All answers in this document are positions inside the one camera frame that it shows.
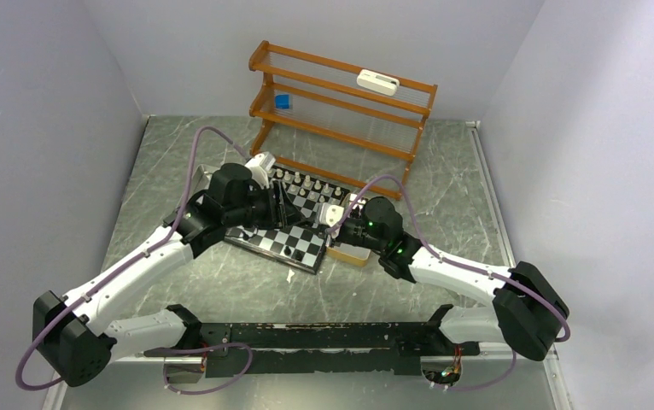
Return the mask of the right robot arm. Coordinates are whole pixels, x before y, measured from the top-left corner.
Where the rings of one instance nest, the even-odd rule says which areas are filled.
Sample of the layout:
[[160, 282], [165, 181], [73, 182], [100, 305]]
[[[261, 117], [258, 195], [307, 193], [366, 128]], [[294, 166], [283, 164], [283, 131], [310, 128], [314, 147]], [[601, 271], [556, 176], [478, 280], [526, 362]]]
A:
[[354, 216], [323, 204], [317, 221], [332, 241], [369, 249], [391, 277], [454, 291], [479, 307], [451, 307], [425, 332], [428, 347], [445, 354], [459, 343], [504, 343], [522, 357], [542, 361], [563, 341], [569, 308], [535, 265], [495, 266], [438, 250], [404, 230], [403, 218], [384, 197], [368, 200]]

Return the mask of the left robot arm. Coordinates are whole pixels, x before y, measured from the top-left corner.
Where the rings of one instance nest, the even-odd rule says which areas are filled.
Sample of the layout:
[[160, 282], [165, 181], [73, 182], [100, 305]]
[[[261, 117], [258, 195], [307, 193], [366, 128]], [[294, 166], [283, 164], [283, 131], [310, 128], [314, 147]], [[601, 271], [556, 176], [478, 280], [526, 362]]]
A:
[[121, 309], [161, 276], [190, 264], [236, 226], [281, 229], [307, 222], [266, 167], [225, 163], [205, 189], [185, 193], [173, 214], [137, 249], [90, 282], [33, 303], [32, 345], [70, 387], [90, 382], [108, 364], [151, 349], [192, 354], [201, 323], [180, 305], [123, 322]]

